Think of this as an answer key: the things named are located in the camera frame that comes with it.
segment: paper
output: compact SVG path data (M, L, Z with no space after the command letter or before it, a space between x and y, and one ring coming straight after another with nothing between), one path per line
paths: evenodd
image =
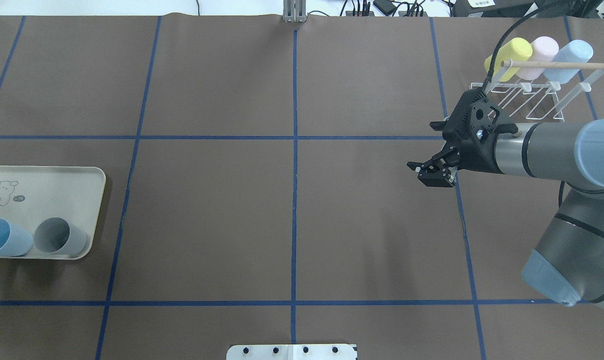
M485 8L495 5L494 0L468 0L468 3L472 8Z

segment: blue tape line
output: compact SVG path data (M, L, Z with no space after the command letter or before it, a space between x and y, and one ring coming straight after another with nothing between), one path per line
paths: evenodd
M569 18L566 15L564 15L564 27L566 27L566 34L569 36L569 41L573 41L573 34L571 33L571 25L569 24ZM581 70L578 71L578 75L580 76L580 80L583 81L584 75ZM597 112L595 111L595 106L593 105L593 100L590 97L590 92L586 92L584 94L586 94L586 100L588 101L588 106L590 107L590 113L593 116L593 120L599 119L597 117Z
M0 140L134 140L135 135L0 135Z
M9 64L11 64L11 59L13 57L13 53L15 52L15 48L18 45L18 40L20 39L21 30L24 27L25 21L26 21L26 16L23 16L20 21L20 26L18 27L18 32L15 34L15 39L13 39L13 44L11 45L11 50L9 51L9 55L6 58L6 62L4 63L4 68L2 69L2 74L0 75L0 89L2 88L2 83L4 82L4 77L6 76L6 72L9 69Z
M291 141L292 136L226 136L226 135L142 135L142 140L211 140L211 141Z
M446 96L444 95L444 80L442 79L442 69L439 65L439 51L437 50L437 37L435 35L435 23L433 18L428 18L430 21L430 36L433 41L433 53L435 54L435 66L437 69L437 80L439 81L439 97L442 99L442 110L444 117L448 116L448 109L446 107Z
M464 231L464 246L466 246L466 267L468 268L468 278L471 284L471 296L473 297L473 310L475 311L475 326L477 326L477 338L480 344L480 355L482 360L486 360L486 348L484 346L484 331L482 331L482 319L480 318L480 307L477 301L477 291L475 288L475 272L473 271L473 260L471 259L471 246L468 241L468 230L466 228L466 217L464 216L464 205L462 204L462 194L460 191L459 178L455 175L455 194L457 194L457 208L462 220L462 229Z
M104 306L104 301L0 300L0 306Z
M119 219L119 230L117 231L117 240L115 243L115 252L113 253L113 262L110 268L110 276L108 278L108 289L106 294L106 303L104 305L104 313L102 315L102 322L100 326L100 337L98 338L97 350L95 353L95 359L101 358L101 349L104 342L104 335L106 333L106 325L108 321L108 309L110 306L110 298L113 293L113 283L115 281L115 271L117 269L117 258L119 256L119 248L122 242L122 232L124 227L124 217L126 217L126 210L128 209L128 199L131 189L131 180L133 178L133 172L135 171L135 161L137 160L137 150L139 148L140 134L142 133L142 125L144 123L144 111L146 109L146 100L148 97L148 89L151 85L151 75L153 74L153 62L155 59L155 51L157 48L157 39L160 35L160 25L162 23L162 17L157 17L157 24L155 26L155 38L153 39L153 48L151 49L151 59L148 64L148 73L146 75L146 85L144 86L144 96L142 98L142 107L140 109L140 117L137 124L137 135L135 136L135 145L133 146L133 155L131 156L131 166L128 170L128 180L126 180L126 192L124 193L124 204L122 205L122 213Z
M224 306L469 306L469 305L555 305L548 298L460 299L460 300L123 300L109 307L224 307ZM589 304L581 300L578 304ZM104 306L106 301L0 300L0 306Z
M297 29L293 31L293 208L291 231L291 344L297 341Z
M301 141L441 141L441 136L298 136Z
M110 306L178 306L178 307L207 307L207 306L290 306L288 300L230 300L230 301L111 301Z
M473 300L298 300L298 306L432 306L473 305Z
M0 135L0 140L135 140L136 135ZM292 141L295 136L288 135L140 135L140 140L173 141ZM441 136L407 135L407 136L297 136L298 141L441 141Z

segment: light blue joint cap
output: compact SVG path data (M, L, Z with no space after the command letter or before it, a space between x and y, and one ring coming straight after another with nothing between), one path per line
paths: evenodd
M580 130L575 140L575 162L584 178L604 187L604 119Z
M522 279L530 287L561 305L574 306L581 300L575 287L537 250L533 250L528 258L522 270Z

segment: gray cup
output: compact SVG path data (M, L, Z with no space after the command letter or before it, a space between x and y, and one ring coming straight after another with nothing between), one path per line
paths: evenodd
M37 226L33 245L45 254L78 255L86 246L86 234L63 218L49 218Z

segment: blue cup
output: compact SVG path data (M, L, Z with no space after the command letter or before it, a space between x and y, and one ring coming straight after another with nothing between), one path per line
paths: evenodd
M33 246L33 236L20 226L0 218L0 256L21 256Z

